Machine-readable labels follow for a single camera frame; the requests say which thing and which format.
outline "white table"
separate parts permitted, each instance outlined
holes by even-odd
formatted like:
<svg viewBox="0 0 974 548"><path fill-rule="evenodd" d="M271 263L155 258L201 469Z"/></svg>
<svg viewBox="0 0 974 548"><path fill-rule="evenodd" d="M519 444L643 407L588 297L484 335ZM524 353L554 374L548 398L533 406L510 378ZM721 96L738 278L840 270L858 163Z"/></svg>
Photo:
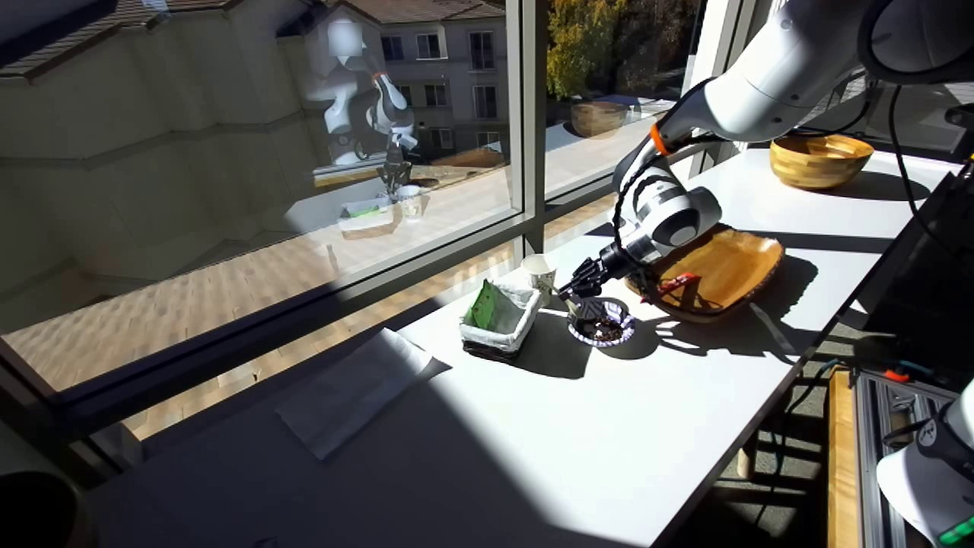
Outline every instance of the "white table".
<svg viewBox="0 0 974 548"><path fill-rule="evenodd" d="M909 162L909 168L928 189L951 169L943 162ZM814 195L777 181L767 151L753 148L690 184L710 184L726 205L726 222L738 227L891 239L909 220L907 205L885 195L898 192L891 173L891 154L881 151L862 176L881 201ZM610 238L583 238L545 258L567 280L603 243ZM881 258L881 251L840 248L789 248L785 255L783 283L799 291L799 302L789 303L780 291L785 286L771 283L761 307L771 316L783 314L771 320L774 327L753 316L656 335L662 310L636 303L647 327L627 346L631 355L576 343L562 320L548 310L522 365L468 355L455 333L471 294L408 327L404 335L455 365L432 381L432 388L468 424L545 519L622 545L652 545L755 426L795 374L799 353L832 327ZM623 283L610 283L605 291L633 303Z"/></svg>
<svg viewBox="0 0 974 548"><path fill-rule="evenodd" d="M909 220L900 201L882 201L882 211L849 201L840 205L849 220L844 225L832 199L777 184L761 151L746 151L697 181L715 189L726 220L739 227L755 227L761 212L767 227L801 231L801 212L819 233L865 227L895 238ZM580 238L548 263L567 278L597 247L601 238ZM761 297L774 316L780 307L780 330L757 320L675 330L672 343L681 351L656 339L662 314L652 307L633 307L647 327L627 353L616 355L576 343L559 316L545 314L535 340L524 346L535 370L463 353L458 320L468 297L458 297L401 330L450 370L408 393L332 458L318 458L280 424L278 407L292 388L271 388L261 406L172 441L163 456L92 494L95 512L108 516L101 541L652 545L795 374L799 353L783 351L774 333L805 351L793 335L819 335L878 258L881 251L789 248L783 280L801 297L783 307L777 286Z"/></svg>

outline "wooden plate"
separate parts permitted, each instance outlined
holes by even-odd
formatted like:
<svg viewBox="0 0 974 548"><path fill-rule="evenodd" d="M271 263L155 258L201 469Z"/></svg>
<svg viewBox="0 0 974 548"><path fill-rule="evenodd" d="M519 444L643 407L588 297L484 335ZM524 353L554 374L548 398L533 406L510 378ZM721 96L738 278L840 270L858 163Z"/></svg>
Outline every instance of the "wooden plate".
<svg viewBox="0 0 974 548"><path fill-rule="evenodd" d="M631 286L679 320L714 322L750 302L783 255L780 239L720 225L656 270L633 275Z"/></svg>

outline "white cloth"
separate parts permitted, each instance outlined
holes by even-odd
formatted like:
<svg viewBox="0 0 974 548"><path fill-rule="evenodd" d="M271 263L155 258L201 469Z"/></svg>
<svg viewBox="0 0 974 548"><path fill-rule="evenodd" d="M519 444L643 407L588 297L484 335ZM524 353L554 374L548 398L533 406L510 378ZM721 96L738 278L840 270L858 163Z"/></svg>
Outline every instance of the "white cloth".
<svg viewBox="0 0 974 548"><path fill-rule="evenodd" d="M419 346L383 330L334 368L292 393L278 407L278 418L318 458L325 458L404 388L446 368L449 365L436 361Z"/></svg>

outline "wooden bowl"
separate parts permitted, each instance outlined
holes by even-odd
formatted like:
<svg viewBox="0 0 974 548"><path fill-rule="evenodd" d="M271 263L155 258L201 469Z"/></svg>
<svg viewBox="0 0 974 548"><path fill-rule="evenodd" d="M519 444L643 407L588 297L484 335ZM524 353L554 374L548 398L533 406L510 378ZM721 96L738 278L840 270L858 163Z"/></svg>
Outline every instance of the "wooden bowl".
<svg viewBox="0 0 974 548"><path fill-rule="evenodd" d="M836 189L849 181L871 154L871 143L847 135L793 135L771 143L771 169L799 189Z"/></svg>
<svg viewBox="0 0 974 548"><path fill-rule="evenodd" d="M675 320L715 322L750 302L780 269L785 247L771 238L720 225L681 255L627 283Z"/></svg>
<svg viewBox="0 0 974 548"><path fill-rule="evenodd" d="M574 103L574 130L580 138L605 135L623 124L623 110L610 99Z"/></svg>

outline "small cup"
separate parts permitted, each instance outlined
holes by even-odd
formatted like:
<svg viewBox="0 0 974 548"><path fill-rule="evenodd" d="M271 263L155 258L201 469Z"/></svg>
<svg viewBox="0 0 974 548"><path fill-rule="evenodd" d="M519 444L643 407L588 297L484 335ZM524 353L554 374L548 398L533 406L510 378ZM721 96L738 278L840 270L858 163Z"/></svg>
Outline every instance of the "small cup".
<svg viewBox="0 0 974 548"><path fill-rule="evenodd" d="M633 339L633 316L618 297L584 297L568 314L568 333L583 343L616 346Z"/></svg>
<svg viewBox="0 0 974 548"><path fill-rule="evenodd" d="M404 222L418 222L427 211L427 192L419 184L398 184L397 206Z"/></svg>

